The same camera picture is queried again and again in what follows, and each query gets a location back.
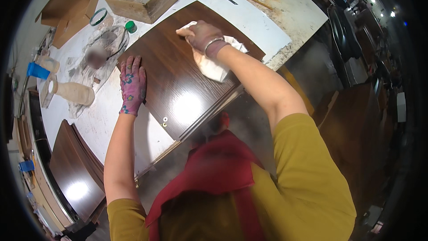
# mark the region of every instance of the floral work glove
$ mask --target floral work glove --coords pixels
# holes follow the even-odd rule
[[[140,66],[141,57],[129,56],[120,64],[120,88],[122,89],[123,105],[119,112],[137,116],[138,109],[146,98],[146,70]]]

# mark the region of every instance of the blue container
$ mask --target blue container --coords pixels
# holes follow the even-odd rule
[[[34,170],[33,161],[28,160],[28,161],[19,162],[19,170],[21,170],[21,172]]]
[[[27,77],[39,77],[41,79],[46,80],[51,72],[36,64],[35,62],[30,62],[27,68]]]

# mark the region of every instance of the black chair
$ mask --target black chair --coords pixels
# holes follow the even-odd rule
[[[362,56],[362,51],[356,39],[354,28],[345,15],[345,9],[349,8],[349,4],[346,0],[332,1],[334,4],[329,6],[327,14],[332,30],[333,52],[336,57],[340,58],[340,63],[335,64],[335,67],[343,87],[347,88],[350,86],[350,82],[344,63],[350,58],[358,59]]]

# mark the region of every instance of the mustard yellow shirt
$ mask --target mustard yellow shirt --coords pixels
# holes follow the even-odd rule
[[[277,180],[252,164],[251,193],[267,240],[348,240],[356,211],[348,184],[311,117],[283,118],[274,132]],[[107,207],[112,241],[148,240],[146,213],[130,199]],[[189,192],[160,219],[162,240],[243,240],[231,194]]]

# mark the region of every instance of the cloth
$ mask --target cloth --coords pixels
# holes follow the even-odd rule
[[[191,25],[195,25],[197,22],[192,21],[189,24],[181,27],[179,30],[177,30],[177,34],[180,34],[179,31],[183,29],[189,28]],[[239,43],[238,40],[236,40],[234,37],[230,37],[225,35],[224,40],[231,44],[232,47],[236,48],[239,51],[242,51],[244,53],[247,53],[247,48],[242,44]],[[197,51],[193,52],[193,58],[195,59],[196,64],[198,65],[199,69],[201,70],[202,74],[206,76],[209,79],[212,79],[217,82],[224,82],[224,79],[227,76],[227,73],[229,72],[229,68],[221,65],[220,63],[216,61],[212,61],[207,56],[200,54]]]
[[[189,155],[185,169],[163,188],[146,217],[150,241],[159,240],[159,220],[167,207],[184,192],[212,195],[231,193],[247,240],[264,241],[249,187],[254,184],[251,163],[263,165],[251,149],[232,132],[225,130]]]
[[[276,179],[251,164],[251,194],[267,240],[347,240],[356,211],[312,118],[288,115],[274,134]],[[107,207],[112,241],[148,240],[140,203]],[[160,220],[163,240],[244,240],[232,195],[184,193]]]
[[[66,76],[68,79],[65,82],[76,82],[91,87],[96,95],[98,90],[110,77],[117,64],[117,58],[125,51],[128,43],[129,34],[124,26],[115,25],[95,31],[89,37],[88,44],[82,49],[82,56],[79,58],[68,58],[66,67],[66,71],[68,72]],[[105,65],[99,69],[89,67],[85,61],[86,51],[92,45],[104,47],[108,54]],[[95,83],[94,78],[99,79],[100,83]],[[78,118],[87,107],[86,105],[68,101],[70,118]]]

